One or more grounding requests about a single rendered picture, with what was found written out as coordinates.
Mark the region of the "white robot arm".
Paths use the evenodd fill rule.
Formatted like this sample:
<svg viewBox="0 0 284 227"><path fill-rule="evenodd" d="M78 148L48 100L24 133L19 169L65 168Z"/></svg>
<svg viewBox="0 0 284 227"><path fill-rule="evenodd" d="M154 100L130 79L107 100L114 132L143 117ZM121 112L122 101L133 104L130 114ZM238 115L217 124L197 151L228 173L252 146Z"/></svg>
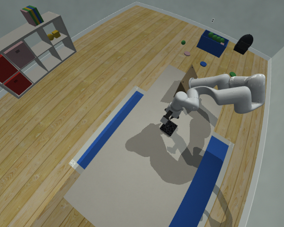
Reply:
<svg viewBox="0 0 284 227"><path fill-rule="evenodd" d="M217 105L234 104L238 114L249 113L265 103L266 77L255 74L249 77L221 74L207 78L191 78L187 93L179 91L175 94L170 108L178 112L182 107L197 111L199 95L210 95ZM218 90L213 89L217 85Z"/></svg>

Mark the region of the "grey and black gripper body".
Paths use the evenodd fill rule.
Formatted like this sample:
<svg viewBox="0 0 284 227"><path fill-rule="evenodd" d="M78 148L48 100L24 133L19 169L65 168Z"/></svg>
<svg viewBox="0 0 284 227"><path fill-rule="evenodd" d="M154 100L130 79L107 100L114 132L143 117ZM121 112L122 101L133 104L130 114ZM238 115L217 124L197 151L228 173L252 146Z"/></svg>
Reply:
<svg viewBox="0 0 284 227"><path fill-rule="evenodd" d="M171 104L171 103L170 103L170 104ZM182 110L180 110L180 111L178 111L178 112L175 112L175 111L173 111L173 110L170 108L170 104L168 105L168 107L167 107L167 109L166 109L166 112L168 112L168 111L170 110L170 111L173 112L171 116L173 116L174 118L178 118L178 116L180 115L180 113L181 113Z"/></svg>

